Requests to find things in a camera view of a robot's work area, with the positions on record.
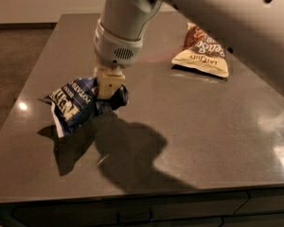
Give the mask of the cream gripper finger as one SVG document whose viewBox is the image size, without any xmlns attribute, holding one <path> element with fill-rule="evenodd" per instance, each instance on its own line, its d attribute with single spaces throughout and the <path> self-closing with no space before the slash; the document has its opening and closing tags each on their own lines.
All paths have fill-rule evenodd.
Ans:
<svg viewBox="0 0 284 227">
<path fill-rule="evenodd" d="M 101 68 L 97 78 L 99 99 L 110 99 L 125 80 L 120 67 Z"/>
</svg>

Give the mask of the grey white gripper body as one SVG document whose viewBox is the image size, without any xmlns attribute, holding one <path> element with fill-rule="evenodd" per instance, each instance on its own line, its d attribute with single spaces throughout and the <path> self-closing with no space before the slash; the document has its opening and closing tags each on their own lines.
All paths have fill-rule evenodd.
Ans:
<svg viewBox="0 0 284 227">
<path fill-rule="evenodd" d="M 136 62 L 143 40 L 129 41 L 107 31 L 100 21 L 94 36 L 94 48 L 99 60 L 106 66 L 126 67 Z"/>
</svg>

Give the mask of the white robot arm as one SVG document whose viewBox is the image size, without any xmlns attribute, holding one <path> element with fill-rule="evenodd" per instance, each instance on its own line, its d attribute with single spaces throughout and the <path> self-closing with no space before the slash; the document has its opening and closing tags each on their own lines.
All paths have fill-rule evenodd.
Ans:
<svg viewBox="0 0 284 227">
<path fill-rule="evenodd" d="M 106 0 L 94 37 L 100 63 L 135 63 L 147 24 L 163 3 L 230 48 L 284 96 L 284 0 Z"/>
</svg>

